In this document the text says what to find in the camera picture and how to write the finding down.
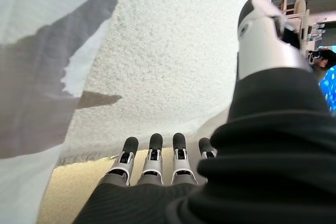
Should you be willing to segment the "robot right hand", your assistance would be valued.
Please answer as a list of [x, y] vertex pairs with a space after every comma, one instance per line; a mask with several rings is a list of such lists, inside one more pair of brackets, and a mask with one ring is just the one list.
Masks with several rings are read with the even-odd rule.
[[237, 80], [227, 122], [200, 140], [196, 185], [184, 137], [174, 184], [150, 167], [130, 186], [127, 140], [75, 223], [335, 223], [335, 118], [280, 10], [248, 0], [238, 20]]

